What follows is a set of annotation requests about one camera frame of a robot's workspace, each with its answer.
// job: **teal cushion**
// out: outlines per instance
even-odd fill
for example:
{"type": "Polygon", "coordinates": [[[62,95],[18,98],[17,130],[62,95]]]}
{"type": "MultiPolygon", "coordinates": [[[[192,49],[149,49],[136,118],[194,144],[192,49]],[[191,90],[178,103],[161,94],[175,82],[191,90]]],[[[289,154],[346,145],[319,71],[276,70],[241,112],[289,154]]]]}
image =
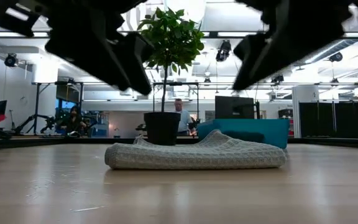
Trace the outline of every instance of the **teal cushion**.
{"type": "Polygon", "coordinates": [[[199,125],[197,125],[197,134],[198,139],[203,140],[211,131],[219,129],[217,125],[213,123],[213,121],[206,121],[199,125]]]}
{"type": "Polygon", "coordinates": [[[248,131],[224,131],[223,134],[243,141],[263,143],[265,136],[260,133],[252,133],[248,131]]]}
{"type": "Polygon", "coordinates": [[[287,119],[215,119],[214,126],[222,133],[247,131],[265,136],[263,143],[285,149],[290,121],[287,119]]]}

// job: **security camera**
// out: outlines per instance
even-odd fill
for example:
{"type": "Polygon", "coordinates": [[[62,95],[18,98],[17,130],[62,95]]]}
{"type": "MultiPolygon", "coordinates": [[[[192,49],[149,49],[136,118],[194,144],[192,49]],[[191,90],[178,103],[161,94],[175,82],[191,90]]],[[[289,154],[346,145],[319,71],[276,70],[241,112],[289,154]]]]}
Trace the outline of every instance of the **security camera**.
{"type": "Polygon", "coordinates": [[[330,62],[340,62],[343,59],[343,55],[338,52],[328,58],[330,62]]]}
{"type": "Polygon", "coordinates": [[[7,57],[5,58],[5,65],[10,68],[15,68],[18,66],[19,61],[16,57],[15,53],[9,53],[7,57]]]}

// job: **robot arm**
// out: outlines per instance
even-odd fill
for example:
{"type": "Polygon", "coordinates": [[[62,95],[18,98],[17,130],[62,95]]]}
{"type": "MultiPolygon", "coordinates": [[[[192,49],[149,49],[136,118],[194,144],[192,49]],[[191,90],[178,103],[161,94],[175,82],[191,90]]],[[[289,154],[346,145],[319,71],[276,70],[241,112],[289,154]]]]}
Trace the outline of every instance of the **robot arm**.
{"type": "Polygon", "coordinates": [[[41,129],[41,133],[43,133],[46,129],[52,129],[53,125],[55,124],[55,118],[54,117],[49,117],[49,116],[45,116],[45,115],[40,115],[40,114],[34,114],[31,115],[27,118],[27,120],[25,120],[21,125],[19,125],[18,127],[16,127],[16,129],[14,130],[15,134],[20,134],[23,130],[23,128],[30,123],[31,121],[33,121],[35,118],[43,118],[46,120],[47,125],[46,127],[44,127],[43,129],[41,129]]]}
{"type": "Polygon", "coordinates": [[[138,33],[123,36],[117,31],[124,23],[121,14],[143,2],[146,0],[0,0],[0,27],[33,37],[33,25],[44,16],[51,28],[45,46],[48,52],[121,91],[133,88],[148,95],[151,86],[143,63],[154,48],[138,33]],[[27,20],[7,14],[8,9],[27,20]]]}
{"type": "MultiPolygon", "coordinates": [[[[348,5],[354,2],[358,7],[358,0],[236,1],[262,11],[269,30],[248,35],[234,49],[243,61],[234,90],[243,90],[340,38],[341,22],[351,16],[348,5]],[[302,41],[306,36],[314,41],[302,41]]],[[[138,33],[123,36],[117,31],[124,22],[121,14],[142,2],[146,0],[0,0],[0,27],[33,37],[32,26],[45,16],[52,29],[45,46],[48,52],[121,91],[133,88],[148,95],[151,86],[143,62],[154,47],[138,33]],[[7,14],[8,9],[27,20],[7,14]]]]}

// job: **potted plant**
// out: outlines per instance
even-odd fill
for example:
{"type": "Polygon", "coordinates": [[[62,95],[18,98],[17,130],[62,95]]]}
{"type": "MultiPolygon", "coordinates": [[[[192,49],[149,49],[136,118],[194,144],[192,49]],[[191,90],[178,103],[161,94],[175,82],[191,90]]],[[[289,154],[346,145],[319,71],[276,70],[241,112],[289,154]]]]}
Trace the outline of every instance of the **potted plant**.
{"type": "Polygon", "coordinates": [[[165,90],[167,89],[168,69],[180,75],[180,69],[188,70],[192,61],[204,49],[201,42],[204,34],[199,29],[195,29],[194,21],[182,19],[185,10],[177,12],[171,9],[163,12],[157,8],[154,15],[146,15],[140,22],[138,30],[143,26],[148,29],[141,30],[141,34],[154,45],[154,53],[148,59],[148,67],[163,67],[163,94],[161,102],[161,112],[146,113],[147,135],[150,142],[161,145],[175,145],[177,138],[178,125],[180,121],[179,113],[165,112],[165,90]]]}

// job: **ceiling light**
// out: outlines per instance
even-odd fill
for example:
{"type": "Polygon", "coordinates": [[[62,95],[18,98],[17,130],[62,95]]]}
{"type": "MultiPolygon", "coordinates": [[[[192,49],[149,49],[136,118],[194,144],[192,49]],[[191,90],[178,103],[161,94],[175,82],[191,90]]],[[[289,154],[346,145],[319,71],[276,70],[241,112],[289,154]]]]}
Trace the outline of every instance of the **ceiling light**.
{"type": "Polygon", "coordinates": [[[277,75],[276,77],[272,78],[272,81],[271,81],[271,83],[274,83],[275,85],[279,85],[282,82],[284,82],[283,75],[277,75]]]}
{"type": "Polygon", "coordinates": [[[224,62],[229,57],[230,51],[231,51],[230,40],[224,40],[218,49],[218,53],[216,54],[216,61],[224,62]]]}
{"type": "MultiPolygon", "coordinates": [[[[26,38],[25,36],[21,35],[21,34],[17,34],[15,32],[0,32],[0,38],[5,38],[5,37],[21,37],[21,38],[26,38]]],[[[47,32],[34,32],[34,37],[45,37],[48,38],[49,35],[47,32]]]]}
{"type": "Polygon", "coordinates": [[[347,33],[345,33],[344,35],[343,35],[343,37],[349,37],[349,38],[351,38],[351,37],[354,37],[354,38],[358,38],[358,32],[347,32],[347,33]]]}
{"type": "Polygon", "coordinates": [[[255,34],[256,32],[218,32],[218,37],[245,37],[255,34]]]}
{"type": "Polygon", "coordinates": [[[101,85],[101,86],[108,85],[107,83],[103,83],[103,82],[84,82],[83,84],[84,85],[101,85]]]}
{"type": "Polygon", "coordinates": [[[338,81],[337,78],[333,78],[330,82],[333,83],[333,84],[331,85],[332,87],[337,86],[337,85],[335,85],[335,83],[339,83],[339,81],[338,81]]]}
{"type": "Polygon", "coordinates": [[[84,100],[85,102],[107,102],[108,100],[84,100]]]}

